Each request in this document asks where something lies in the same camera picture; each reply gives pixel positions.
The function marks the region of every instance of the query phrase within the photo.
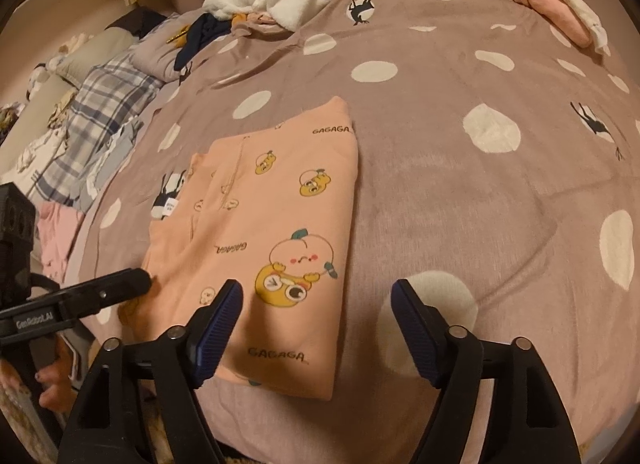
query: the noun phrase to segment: bedding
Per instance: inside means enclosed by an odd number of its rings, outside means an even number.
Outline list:
[[[166,20],[166,16],[148,7],[137,6],[114,21],[107,28],[121,28],[142,39]]]
[[[20,113],[20,118],[8,133],[0,148],[0,174],[14,166],[29,143],[47,132],[49,116],[71,84],[58,76],[50,76]]]
[[[180,49],[174,42],[167,43],[167,41],[182,28],[196,21],[203,12],[203,9],[192,10],[165,22],[162,30],[155,32],[136,47],[131,56],[131,64],[161,81],[177,81],[180,72],[174,70],[174,63]]]
[[[72,205],[70,196],[85,166],[162,86],[159,79],[133,68],[131,54],[132,50],[126,50],[96,66],[82,83],[67,110],[67,149],[47,167],[34,188],[44,200]]]
[[[56,73],[79,90],[94,66],[109,62],[137,41],[126,30],[108,28],[65,57],[57,66]]]
[[[237,25],[199,53],[104,192],[80,278],[140,265],[162,179],[177,189],[191,155],[337,95],[360,161],[334,396],[213,378],[198,398],[214,436],[262,462],[409,462],[438,393],[391,312],[406,277],[450,324],[530,338],[588,443],[640,389],[640,93],[614,50],[559,36],[512,0],[331,0],[296,33]],[[116,309],[86,324],[127,337]]]

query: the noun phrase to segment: finger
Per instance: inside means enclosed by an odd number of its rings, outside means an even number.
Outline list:
[[[36,381],[44,384],[65,383],[68,380],[68,369],[65,362],[61,360],[56,360],[48,367],[41,368],[36,374]]]
[[[22,380],[13,365],[6,360],[0,360],[0,384],[4,388],[20,389]]]
[[[76,400],[76,394],[70,386],[55,384],[40,394],[38,402],[43,408],[47,408],[57,414],[67,414],[71,411]]]

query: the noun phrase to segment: navy clothing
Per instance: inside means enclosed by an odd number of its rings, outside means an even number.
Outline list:
[[[231,32],[231,21],[219,21],[213,14],[205,12],[189,27],[187,43],[175,57],[174,70],[180,72],[194,56],[215,38]]]

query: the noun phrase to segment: wall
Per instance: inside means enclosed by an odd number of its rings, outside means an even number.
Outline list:
[[[71,36],[95,34],[129,10],[123,0],[39,0],[16,11],[0,33],[0,103],[25,102],[35,65]]]

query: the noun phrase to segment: folded pink pajamas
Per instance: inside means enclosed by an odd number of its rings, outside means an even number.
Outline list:
[[[148,294],[119,310],[155,339],[211,303],[227,278],[244,306],[217,376],[330,399],[358,150],[334,97],[194,155],[172,214],[150,225]]]

